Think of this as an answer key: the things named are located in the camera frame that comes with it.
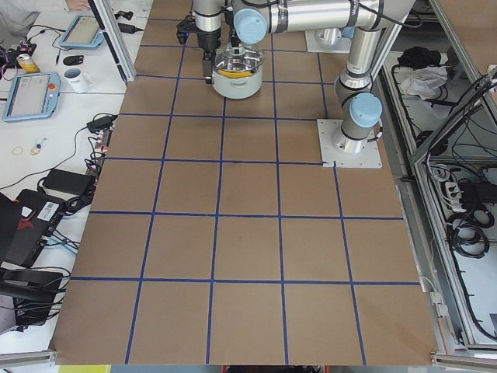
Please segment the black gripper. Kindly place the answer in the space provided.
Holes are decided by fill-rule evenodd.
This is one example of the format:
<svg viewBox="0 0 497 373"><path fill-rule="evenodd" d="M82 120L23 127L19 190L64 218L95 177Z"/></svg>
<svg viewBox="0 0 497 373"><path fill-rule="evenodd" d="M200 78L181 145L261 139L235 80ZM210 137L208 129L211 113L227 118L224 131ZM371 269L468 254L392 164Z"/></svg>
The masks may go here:
<svg viewBox="0 0 497 373"><path fill-rule="evenodd" d="M232 47L240 47L240 40L238 38L237 31L235 26L232 24L229 25L229 41Z"/></svg>
<svg viewBox="0 0 497 373"><path fill-rule="evenodd" d="M203 78L207 84L212 84L215 51L221 45L221 30L200 30L196 35L199 47L204 50L202 59Z"/></svg>

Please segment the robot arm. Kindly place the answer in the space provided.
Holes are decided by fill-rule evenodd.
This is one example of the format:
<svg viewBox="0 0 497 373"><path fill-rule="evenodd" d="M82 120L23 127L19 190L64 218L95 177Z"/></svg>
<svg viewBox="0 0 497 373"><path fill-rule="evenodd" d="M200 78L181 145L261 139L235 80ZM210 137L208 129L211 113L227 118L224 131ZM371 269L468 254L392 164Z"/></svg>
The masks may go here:
<svg viewBox="0 0 497 373"><path fill-rule="evenodd" d="M203 78L213 83L214 58L221 46L225 15L235 46L257 44L267 34L358 25L358 1L195 1L186 17L203 50Z"/></svg>
<svg viewBox="0 0 497 373"><path fill-rule="evenodd" d="M234 25L244 44L257 44L267 34L331 28L354 28L346 66L335 92L343 122L332 134L341 153L358 154L378 123L382 106L370 93L371 69L384 29L401 26L413 1L234 1Z"/></svg>

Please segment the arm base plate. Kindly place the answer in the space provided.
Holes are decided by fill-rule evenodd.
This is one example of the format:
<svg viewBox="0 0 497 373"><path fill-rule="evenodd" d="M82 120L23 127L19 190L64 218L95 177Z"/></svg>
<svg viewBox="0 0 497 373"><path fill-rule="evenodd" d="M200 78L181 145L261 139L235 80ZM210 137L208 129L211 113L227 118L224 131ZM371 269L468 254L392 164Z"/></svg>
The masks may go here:
<svg viewBox="0 0 497 373"><path fill-rule="evenodd" d="M324 167L380 169L381 156L374 129L363 140L342 133L342 120L317 120L321 163Z"/></svg>
<svg viewBox="0 0 497 373"><path fill-rule="evenodd" d="M354 30L353 27L308 30L305 32L307 52L348 54Z"/></svg>

